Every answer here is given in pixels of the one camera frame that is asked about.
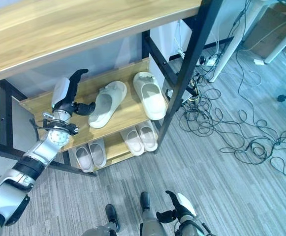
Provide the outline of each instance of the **white table leg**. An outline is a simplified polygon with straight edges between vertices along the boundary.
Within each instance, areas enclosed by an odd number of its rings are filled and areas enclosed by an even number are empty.
[[[264,2],[266,2],[266,1],[255,0],[255,1],[253,1],[251,3],[252,7],[251,7],[251,9],[248,11],[248,13],[246,15],[246,30],[245,30],[245,33],[248,31],[248,29],[252,25],[254,19],[258,16],[259,12],[263,8]],[[229,46],[228,46],[227,50],[225,51],[224,55],[221,57],[218,65],[216,66],[214,76],[213,76],[213,78],[209,82],[212,83],[212,82],[214,82],[217,79],[218,75],[220,74],[220,72],[222,71],[222,69],[224,68],[226,63],[228,62],[229,58],[231,57],[231,55],[234,53],[234,51],[238,47],[239,43],[241,42],[242,34],[243,34],[243,31],[244,31],[244,28],[245,28],[245,23],[244,23],[243,17],[242,17],[242,19],[240,21],[240,25],[239,25],[239,27],[238,27],[238,29],[237,29],[234,37],[233,37],[233,40],[229,44]]]
[[[275,49],[273,49],[273,51],[271,52],[270,55],[267,56],[267,58],[264,60],[264,63],[268,64],[270,63],[276,56],[278,53],[281,52],[281,50],[283,50],[286,47],[286,36],[285,38],[276,46]]]

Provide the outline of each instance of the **gray carpet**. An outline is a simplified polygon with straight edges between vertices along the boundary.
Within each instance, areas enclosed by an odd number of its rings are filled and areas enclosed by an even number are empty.
[[[286,101],[276,97],[286,93],[286,51],[269,65],[257,66],[257,56],[241,52],[249,83],[242,94],[255,105],[256,119],[266,119],[278,133],[286,130]],[[233,56],[223,72],[240,75]],[[251,121],[252,108],[238,97],[240,77],[221,74],[213,84],[222,97],[214,103],[226,118],[237,119],[245,109]],[[165,190],[181,192],[196,206],[201,220],[218,236],[286,236],[286,177],[269,161],[253,166],[240,163],[231,154],[219,151],[225,146],[220,135],[200,138],[179,127],[180,110],[173,119],[159,152],[143,154],[98,171],[97,178],[47,169],[30,193],[31,202],[21,219],[4,229],[5,236],[79,236],[96,225],[106,223],[104,207],[112,203],[118,212],[122,230],[119,236],[139,235],[142,216],[139,195],[151,194],[151,207],[157,211],[172,209]],[[245,132],[254,134],[253,127]],[[228,137],[236,142],[236,137]],[[286,161],[286,151],[279,153]],[[173,223],[165,225],[173,234]]]

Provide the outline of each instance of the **tangled wire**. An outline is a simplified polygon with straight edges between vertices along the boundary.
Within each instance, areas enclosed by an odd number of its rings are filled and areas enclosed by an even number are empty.
[[[221,97],[221,92],[216,88],[210,88],[200,93],[197,99],[189,99],[183,104],[184,112],[180,117],[179,126],[192,132],[199,137],[207,137],[213,133],[218,134],[226,146],[221,148],[222,153],[232,153],[240,162],[259,165],[270,160],[271,166],[286,176],[286,160],[275,156],[279,151],[286,152],[286,130],[280,135],[276,130],[268,127],[264,119],[255,119],[254,106],[240,93],[241,80],[238,94],[244,98],[253,109],[253,122],[249,123],[245,110],[238,111],[238,121],[225,120],[222,110],[218,107],[212,108],[212,103]],[[232,131],[225,131],[226,126]],[[247,135],[245,127],[256,129],[258,135]]]

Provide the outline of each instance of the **black metal frame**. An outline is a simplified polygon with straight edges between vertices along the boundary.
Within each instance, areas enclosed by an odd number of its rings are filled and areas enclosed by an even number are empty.
[[[192,31],[186,55],[178,76],[173,72],[172,68],[153,42],[152,38],[150,37],[150,32],[145,31],[142,33],[143,57],[147,57],[148,54],[151,54],[157,66],[163,73],[165,79],[173,89],[173,94],[170,99],[169,107],[167,109],[167,113],[164,117],[162,125],[160,125],[159,122],[156,122],[156,127],[159,130],[159,135],[158,148],[155,152],[158,151],[164,139],[164,136],[172,121],[173,115],[181,106],[182,95],[190,82],[196,62],[201,56],[201,52],[204,49],[206,40],[209,36],[221,4],[221,0],[203,0],[198,14],[192,18],[188,18],[185,21],[188,25],[191,26],[191,29],[196,30]]]
[[[27,97],[11,85],[7,80],[0,81],[0,156],[19,160],[24,152],[13,146],[13,118],[12,96],[21,101]],[[52,161],[50,168],[74,174],[96,177],[96,173],[84,173],[82,170],[71,166],[68,151],[63,152],[64,164]]]
[[[205,46],[214,20],[217,16],[222,0],[202,0],[201,7],[196,16],[185,19],[185,22],[196,29],[192,31],[190,42],[186,51],[181,70],[177,76],[167,60],[150,37],[150,31],[142,32],[142,57],[146,58],[152,55],[156,64],[164,74],[169,85],[173,88],[173,94],[169,102],[169,107],[162,124],[155,121],[159,130],[158,148],[168,130],[173,115],[181,106],[181,98],[187,88],[188,83],[193,75],[195,65],[201,52]],[[7,80],[0,81],[0,156],[13,160],[19,160],[24,152],[14,149],[13,147],[13,128],[12,128],[12,96],[21,101],[26,99],[20,91],[18,91]],[[71,166],[68,151],[63,152],[64,164],[53,161],[50,168],[67,171],[70,173],[81,174],[96,177],[96,173],[84,173],[80,169]]]

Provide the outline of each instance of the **robotic hand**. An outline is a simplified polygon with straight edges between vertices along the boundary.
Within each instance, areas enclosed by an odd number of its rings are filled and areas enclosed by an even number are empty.
[[[175,236],[204,236],[204,232],[199,225],[195,223],[197,215],[191,202],[181,193],[177,195],[171,191],[166,191],[169,194],[174,210],[169,210],[163,213],[156,213],[156,217],[161,223],[170,223],[176,218],[180,222],[179,229],[175,231]],[[205,223],[202,226],[208,232],[207,236],[214,236]]]
[[[72,114],[87,116],[94,111],[94,103],[74,102],[81,75],[87,72],[87,69],[77,70],[69,79],[58,81],[52,98],[53,114],[43,113],[43,127],[39,127],[47,133],[0,177],[0,235],[3,226],[10,226],[20,218],[30,200],[27,193],[36,179],[68,143],[69,136],[78,133],[78,127],[68,123]]]

